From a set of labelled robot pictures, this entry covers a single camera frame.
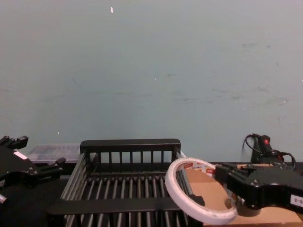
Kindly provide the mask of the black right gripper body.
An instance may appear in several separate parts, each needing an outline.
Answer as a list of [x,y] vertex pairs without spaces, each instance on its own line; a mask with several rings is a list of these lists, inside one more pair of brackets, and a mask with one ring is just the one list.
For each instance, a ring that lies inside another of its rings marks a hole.
[[248,199],[257,210],[279,207],[303,213],[303,176],[291,169],[259,168],[257,186],[236,187],[236,192]]

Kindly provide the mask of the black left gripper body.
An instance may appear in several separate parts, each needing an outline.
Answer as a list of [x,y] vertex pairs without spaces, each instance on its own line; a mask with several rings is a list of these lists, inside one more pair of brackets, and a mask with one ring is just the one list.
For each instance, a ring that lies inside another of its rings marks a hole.
[[0,188],[15,184],[38,184],[38,168],[25,155],[7,147],[0,148]]

